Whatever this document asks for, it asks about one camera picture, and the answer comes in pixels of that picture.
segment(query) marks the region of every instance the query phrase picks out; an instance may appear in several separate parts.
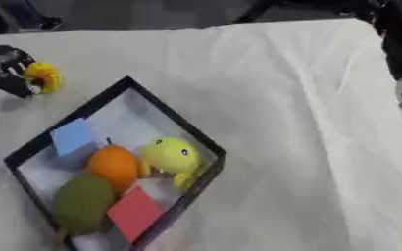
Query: yellow plush toy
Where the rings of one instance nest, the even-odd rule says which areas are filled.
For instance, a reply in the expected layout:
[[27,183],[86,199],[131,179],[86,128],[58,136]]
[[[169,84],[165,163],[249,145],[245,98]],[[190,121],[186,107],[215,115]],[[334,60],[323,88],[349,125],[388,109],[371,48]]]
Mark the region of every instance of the yellow plush toy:
[[44,81],[41,94],[50,94],[58,90],[63,84],[61,73],[55,66],[49,63],[35,62],[31,63],[24,72],[24,78],[40,78]]
[[194,181],[200,165],[199,152],[181,138],[159,137],[141,150],[140,175],[151,176],[151,167],[173,174],[174,187],[179,190],[184,190]]

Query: red cube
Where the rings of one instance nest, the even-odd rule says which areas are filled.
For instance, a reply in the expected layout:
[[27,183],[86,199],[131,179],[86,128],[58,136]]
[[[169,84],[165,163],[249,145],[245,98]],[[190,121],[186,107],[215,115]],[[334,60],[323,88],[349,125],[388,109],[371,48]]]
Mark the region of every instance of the red cube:
[[162,214],[160,206],[138,185],[108,211],[108,216],[130,243]]

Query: green fruit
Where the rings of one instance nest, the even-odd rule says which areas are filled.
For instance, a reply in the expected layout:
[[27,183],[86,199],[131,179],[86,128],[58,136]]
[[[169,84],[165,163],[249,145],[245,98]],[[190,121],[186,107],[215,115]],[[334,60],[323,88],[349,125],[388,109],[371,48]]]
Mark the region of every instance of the green fruit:
[[82,173],[56,193],[55,219],[69,234],[86,235],[98,230],[114,200],[113,189],[106,179]]

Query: foam block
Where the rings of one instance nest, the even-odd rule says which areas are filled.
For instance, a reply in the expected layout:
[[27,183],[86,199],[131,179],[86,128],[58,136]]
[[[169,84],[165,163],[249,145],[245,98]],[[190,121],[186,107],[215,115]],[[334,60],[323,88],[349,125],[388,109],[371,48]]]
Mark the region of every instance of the foam block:
[[54,129],[50,135],[66,169],[84,168],[89,156],[98,150],[94,134],[82,118]]
[[140,186],[136,186],[108,211],[108,216],[132,243],[162,213],[160,206]]

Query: table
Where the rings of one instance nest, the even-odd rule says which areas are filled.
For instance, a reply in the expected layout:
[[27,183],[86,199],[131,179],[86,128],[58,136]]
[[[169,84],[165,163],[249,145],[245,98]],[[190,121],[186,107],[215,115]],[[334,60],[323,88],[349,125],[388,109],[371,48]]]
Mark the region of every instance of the table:
[[0,35],[65,87],[0,92],[0,250],[49,250],[1,160],[124,75],[228,152],[225,171],[148,250],[402,250],[402,113],[379,37],[355,20],[204,30]]

